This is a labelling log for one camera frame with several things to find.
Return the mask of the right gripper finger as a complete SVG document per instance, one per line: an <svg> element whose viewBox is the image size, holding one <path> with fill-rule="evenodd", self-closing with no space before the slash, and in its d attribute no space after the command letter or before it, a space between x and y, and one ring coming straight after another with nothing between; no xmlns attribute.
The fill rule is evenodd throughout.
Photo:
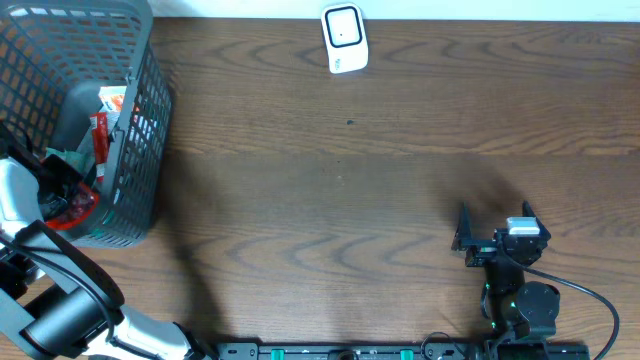
<svg viewBox="0 0 640 360"><path fill-rule="evenodd" d="M474 244L468 207L463 203L460 207L458 224L452 242L453 249L468 249Z"/></svg>
<svg viewBox="0 0 640 360"><path fill-rule="evenodd" d="M537 215L535 214L533 208L531 207L530 203L528 201L524 201L522 204L522 214L525 217L531 217L535 220L536 225L539 229L539 236L543 237L543 238L549 238L550 237L550 232L547 230L547 228L542 224L542 222L539 220L539 218L537 217Z"/></svg>

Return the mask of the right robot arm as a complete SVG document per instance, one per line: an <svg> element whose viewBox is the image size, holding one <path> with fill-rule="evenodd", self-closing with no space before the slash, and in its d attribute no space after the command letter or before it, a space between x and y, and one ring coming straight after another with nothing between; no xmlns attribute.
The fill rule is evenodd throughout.
<svg viewBox="0 0 640 360"><path fill-rule="evenodd" d="M552 285L526 281L524 273L541 257L550 238L528 202L522 204L520 216L507 218L506 226L495 229L490 239L473 235L469 210L461 207L451 249L465 254L467 267L484 269L481 310L493 328L480 356L549 357L546 340L556 333L560 294Z"/></svg>

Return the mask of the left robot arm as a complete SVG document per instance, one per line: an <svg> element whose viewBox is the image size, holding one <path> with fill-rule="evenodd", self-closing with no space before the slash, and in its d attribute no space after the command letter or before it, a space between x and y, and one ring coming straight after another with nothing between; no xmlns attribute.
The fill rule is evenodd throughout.
<svg viewBox="0 0 640 360"><path fill-rule="evenodd" d="M96 202L73 167L38 160L1 129L2 333L34 359L218 358L179 324L127 306L113 279L53 229Z"/></svg>

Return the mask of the red snack bag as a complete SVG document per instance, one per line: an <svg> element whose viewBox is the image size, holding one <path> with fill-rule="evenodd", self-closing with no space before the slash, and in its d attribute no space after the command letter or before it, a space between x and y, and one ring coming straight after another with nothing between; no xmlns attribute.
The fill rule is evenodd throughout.
<svg viewBox="0 0 640 360"><path fill-rule="evenodd" d="M65 210L45 223L54 230L70 230L81 225L98 205L100 196L84 183L78 183Z"/></svg>

